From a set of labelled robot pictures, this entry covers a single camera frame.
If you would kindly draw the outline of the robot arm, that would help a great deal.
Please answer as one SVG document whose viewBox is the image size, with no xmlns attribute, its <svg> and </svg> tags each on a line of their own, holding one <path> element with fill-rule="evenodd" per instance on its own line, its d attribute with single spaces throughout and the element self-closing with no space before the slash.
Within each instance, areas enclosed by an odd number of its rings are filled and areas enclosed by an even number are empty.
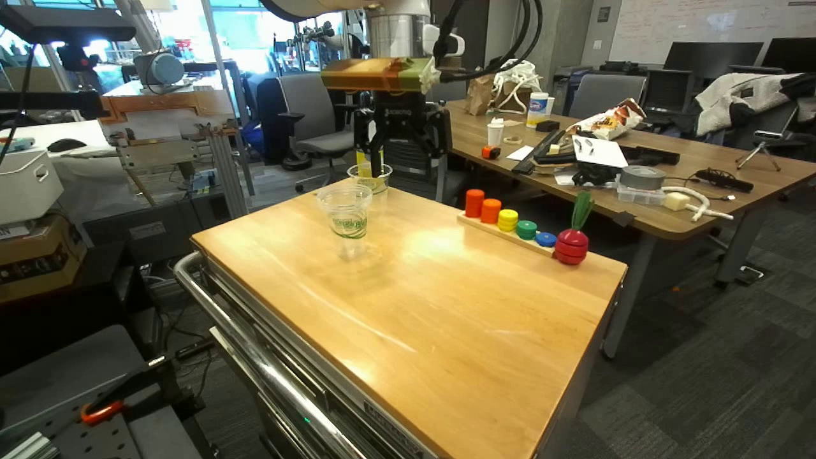
<svg viewBox="0 0 816 459">
<path fill-rule="evenodd" d="M 323 12 L 362 12 L 366 45 L 362 56 L 325 63 L 318 75 L 332 92 L 370 93 L 353 112 L 353 148 L 372 168 L 383 166 L 383 144 L 390 138 L 386 115 L 402 101 L 417 108 L 431 85 L 448 82 L 442 69 L 458 57 L 465 42 L 450 19 L 431 19 L 431 0 L 259 0 L 264 9 L 284 19 L 306 19 Z"/>
</svg>

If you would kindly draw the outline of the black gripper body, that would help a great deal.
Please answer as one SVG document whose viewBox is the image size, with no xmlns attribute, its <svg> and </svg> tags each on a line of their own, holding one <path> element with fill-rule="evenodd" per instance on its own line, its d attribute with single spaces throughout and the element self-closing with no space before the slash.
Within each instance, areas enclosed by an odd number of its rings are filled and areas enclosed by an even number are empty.
<svg viewBox="0 0 816 459">
<path fill-rule="evenodd" d="M 450 116 L 439 101 L 427 101 L 421 92 L 372 92 L 366 101 L 353 106 L 353 148 L 372 166 L 383 166 L 379 149 L 390 140 L 408 140 L 427 157 L 450 149 Z"/>
</svg>

